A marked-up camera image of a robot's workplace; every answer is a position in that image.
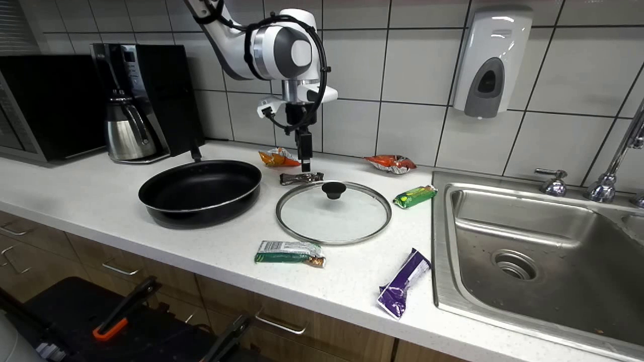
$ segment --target stainless steel sink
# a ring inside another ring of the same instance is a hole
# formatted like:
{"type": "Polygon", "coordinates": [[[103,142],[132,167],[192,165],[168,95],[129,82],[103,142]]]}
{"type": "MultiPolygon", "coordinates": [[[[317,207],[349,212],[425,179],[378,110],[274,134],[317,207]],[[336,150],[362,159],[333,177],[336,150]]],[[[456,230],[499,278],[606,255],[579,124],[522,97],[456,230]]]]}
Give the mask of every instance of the stainless steel sink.
{"type": "Polygon", "coordinates": [[[437,172],[437,303],[621,359],[644,358],[644,212],[532,182],[437,172]]]}

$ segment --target glass lid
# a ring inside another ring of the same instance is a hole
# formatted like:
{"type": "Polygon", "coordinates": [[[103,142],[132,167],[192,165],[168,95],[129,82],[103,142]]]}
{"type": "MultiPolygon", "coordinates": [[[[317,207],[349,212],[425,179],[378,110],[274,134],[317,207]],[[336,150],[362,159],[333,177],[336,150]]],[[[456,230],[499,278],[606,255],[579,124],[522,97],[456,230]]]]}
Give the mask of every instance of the glass lid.
{"type": "Polygon", "coordinates": [[[279,227],[304,240],[367,240],[391,221],[389,201],[360,182],[310,182],[287,190],[275,207],[279,227]]]}

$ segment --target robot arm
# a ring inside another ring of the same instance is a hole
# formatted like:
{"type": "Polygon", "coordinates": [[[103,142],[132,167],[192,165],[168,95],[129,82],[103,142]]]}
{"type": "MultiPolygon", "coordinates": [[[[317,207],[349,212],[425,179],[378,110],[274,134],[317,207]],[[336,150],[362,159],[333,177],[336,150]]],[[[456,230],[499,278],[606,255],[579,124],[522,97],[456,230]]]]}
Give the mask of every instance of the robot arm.
{"type": "Polygon", "coordinates": [[[275,122],[285,105],[285,133],[295,133],[298,159],[308,171],[312,156],[310,130],[322,103],[337,98],[326,85],[326,55],[315,20],[304,10],[281,10],[261,22],[241,26],[231,20],[224,0],[185,0],[211,39],[224,69],[233,77],[281,79],[281,98],[257,106],[261,119],[275,122]]]}

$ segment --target frying pan handle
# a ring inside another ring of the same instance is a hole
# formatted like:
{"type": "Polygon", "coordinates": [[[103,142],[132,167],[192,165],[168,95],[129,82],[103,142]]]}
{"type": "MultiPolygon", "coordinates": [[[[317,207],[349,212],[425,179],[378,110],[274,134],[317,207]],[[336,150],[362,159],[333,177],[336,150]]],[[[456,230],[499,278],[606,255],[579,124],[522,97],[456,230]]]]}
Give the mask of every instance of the frying pan handle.
{"type": "Polygon", "coordinates": [[[189,147],[189,152],[194,155],[195,162],[202,162],[204,156],[198,145],[189,147]]]}

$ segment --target frying pan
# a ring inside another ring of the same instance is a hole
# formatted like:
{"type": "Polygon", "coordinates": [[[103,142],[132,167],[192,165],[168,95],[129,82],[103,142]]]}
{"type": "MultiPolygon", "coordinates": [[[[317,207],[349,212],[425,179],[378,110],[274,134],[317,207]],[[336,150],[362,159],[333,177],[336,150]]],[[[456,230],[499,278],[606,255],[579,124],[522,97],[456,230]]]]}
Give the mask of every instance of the frying pan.
{"type": "Polygon", "coordinates": [[[138,188],[152,218],[166,227],[204,227],[247,210],[259,194],[261,171],[241,161],[199,161],[166,168],[138,188]]]}

